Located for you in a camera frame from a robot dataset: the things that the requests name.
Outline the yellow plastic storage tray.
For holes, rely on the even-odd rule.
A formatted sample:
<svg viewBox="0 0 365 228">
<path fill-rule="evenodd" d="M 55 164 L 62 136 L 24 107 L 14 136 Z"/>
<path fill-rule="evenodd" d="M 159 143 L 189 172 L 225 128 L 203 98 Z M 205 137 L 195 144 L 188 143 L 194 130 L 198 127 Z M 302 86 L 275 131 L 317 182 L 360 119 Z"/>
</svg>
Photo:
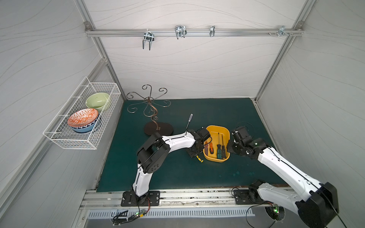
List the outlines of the yellow plastic storage tray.
<svg viewBox="0 0 365 228">
<path fill-rule="evenodd" d="M 210 125 L 206 129 L 210 133 L 210 138 L 204 142 L 203 154 L 205 158 L 212 162 L 225 162 L 230 157 L 227 149 L 230 141 L 229 130 L 216 125 Z"/>
</svg>

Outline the black yellow-capped screwdriver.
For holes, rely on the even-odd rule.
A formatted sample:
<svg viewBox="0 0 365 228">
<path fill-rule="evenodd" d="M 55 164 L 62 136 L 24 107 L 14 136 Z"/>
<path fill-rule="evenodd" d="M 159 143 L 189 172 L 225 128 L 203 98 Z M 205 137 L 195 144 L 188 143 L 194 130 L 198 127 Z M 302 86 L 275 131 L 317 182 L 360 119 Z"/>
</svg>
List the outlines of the black yellow-capped screwdriver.
<svg viewBox="0 0 365 228">
<path fill-rule="evenodd" d="M 226 148 L 225 148 L 225 144 L 224 144 L 224 135 L 221 136 L 221 139 L 222 139 L 221 158 L 223 160 L 225 160 L 227 158 L 227 156 L 226 156 Z"/>
</svg>

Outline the green black screwdriver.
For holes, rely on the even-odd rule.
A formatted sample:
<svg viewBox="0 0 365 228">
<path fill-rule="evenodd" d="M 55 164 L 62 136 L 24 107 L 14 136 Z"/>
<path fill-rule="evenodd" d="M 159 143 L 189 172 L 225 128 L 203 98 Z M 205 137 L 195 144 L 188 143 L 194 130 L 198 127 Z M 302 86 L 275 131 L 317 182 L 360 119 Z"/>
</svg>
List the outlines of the green black screwdriver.
<svg viewBox="0 0 365 228">
<path fill-rule="evenodd" d="M 221 144 L 220 144 L 220 133 L 218 133 L 218 143 L 217 143 L 217 159 L 221 159 Z"/>
</svg>

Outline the red blue small screwdriver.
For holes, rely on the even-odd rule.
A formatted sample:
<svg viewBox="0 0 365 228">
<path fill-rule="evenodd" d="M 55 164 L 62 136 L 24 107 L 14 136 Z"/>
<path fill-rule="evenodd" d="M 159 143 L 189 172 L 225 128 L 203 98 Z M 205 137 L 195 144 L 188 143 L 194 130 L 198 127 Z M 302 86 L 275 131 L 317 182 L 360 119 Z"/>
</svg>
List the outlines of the red blue small screwdriver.
<svg viewBox="0 0 365 228">
<path fill-rule="evenodd" d="M 206 144 L 204 145 L 204 155 L 205 155 L 205 156 L 208 156 L 208 149 L 209 149 L 209 144 L 207 144 L 207 143 L 206 143 Z"/>
</svg>

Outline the black yellow striped screwdriver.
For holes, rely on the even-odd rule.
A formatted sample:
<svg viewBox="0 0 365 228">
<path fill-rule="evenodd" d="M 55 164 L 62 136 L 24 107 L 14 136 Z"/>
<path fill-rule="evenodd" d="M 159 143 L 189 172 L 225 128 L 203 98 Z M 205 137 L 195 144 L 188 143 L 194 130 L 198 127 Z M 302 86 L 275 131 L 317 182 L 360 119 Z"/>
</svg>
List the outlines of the black yellow striped screwdriver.
<svg viewBox="0 0 365 228">
<path fill-rule="evenodd" d="M 198 161 L 199 161 L 199 162 L 201 162 L 201 163 L 203 163 L 203 162 L 204 162 L 204 160 L 203 160 L 203 159 L 201 159 L 198 155 L 196 155 L 196 158 L 198 159 Z"/>
</svg>

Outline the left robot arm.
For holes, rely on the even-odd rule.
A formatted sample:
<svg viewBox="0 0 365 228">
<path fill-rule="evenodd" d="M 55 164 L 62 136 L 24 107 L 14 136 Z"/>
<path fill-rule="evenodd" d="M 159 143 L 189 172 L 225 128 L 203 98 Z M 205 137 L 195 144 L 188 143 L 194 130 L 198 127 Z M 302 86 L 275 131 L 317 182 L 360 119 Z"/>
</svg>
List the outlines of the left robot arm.
<svg viewBox="0 0 365 228">
<path fill-rule="evenodd" d="M 137 198 L 145 196 L 149 192 L 153 173 L 162 166 L 169 153 L 186 149 L 190 157 L 195 157 L 203 152 L 205 143 L 210 137 L 206 128 L 197 131 L 188 130 L 172 136 L 152 134 L 137 151 L 137 174 L 132 185 L 132 192 Z"/>
</svg>

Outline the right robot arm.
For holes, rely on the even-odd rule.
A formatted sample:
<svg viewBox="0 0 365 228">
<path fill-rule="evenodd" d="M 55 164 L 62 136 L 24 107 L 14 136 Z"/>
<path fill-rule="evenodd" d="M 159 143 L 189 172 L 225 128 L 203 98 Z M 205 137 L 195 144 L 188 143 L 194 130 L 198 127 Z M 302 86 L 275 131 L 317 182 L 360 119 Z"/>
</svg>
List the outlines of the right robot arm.
<svg viewBox="0 0 365 228">
<path fill-rule="evenodd" d="M 310 177 L 263 139 L 254 140 L 243 126 L 231 134 L 233 138 L 227 145 L 229 153 L 259 161 L 292 188 L 292 191 L 287 191 L 257 180 L 248 187 L 247 198 L 251 203 L 281 206 L 297 214 L 310 228 L 325 228 L 339 214 L 337 189 L 334 185 Z"/>
</svg>

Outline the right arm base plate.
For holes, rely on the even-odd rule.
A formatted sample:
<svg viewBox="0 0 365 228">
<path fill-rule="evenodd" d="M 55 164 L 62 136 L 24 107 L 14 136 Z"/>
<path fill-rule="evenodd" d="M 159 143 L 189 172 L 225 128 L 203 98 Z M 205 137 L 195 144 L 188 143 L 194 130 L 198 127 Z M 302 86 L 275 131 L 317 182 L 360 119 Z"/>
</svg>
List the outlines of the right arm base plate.
<svg viewBox="0 0 365 228">
<path fill-rule="evenodd" d="M 246 189 L 233 188 L 231 190 L 231 195 L 233 196 L 236 205 L 255 204 L 252 197 L 252 192 L 248 189 L 246 190 Z"/>
</svg>

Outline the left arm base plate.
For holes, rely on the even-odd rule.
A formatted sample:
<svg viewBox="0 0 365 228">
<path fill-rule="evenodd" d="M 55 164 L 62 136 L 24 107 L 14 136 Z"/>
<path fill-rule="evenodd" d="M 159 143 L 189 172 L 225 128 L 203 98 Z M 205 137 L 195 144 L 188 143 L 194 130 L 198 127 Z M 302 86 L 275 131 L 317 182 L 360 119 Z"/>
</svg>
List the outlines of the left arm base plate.
<svg viewBox="0 0 365 228">
<path fill-rule="evenodd" d="M 159 206 L 160 191 L 149 191 L 142 196 L 137 196 L 134 190 L 123 193 L 121 207 L 147 207 Z"/>
</svg>

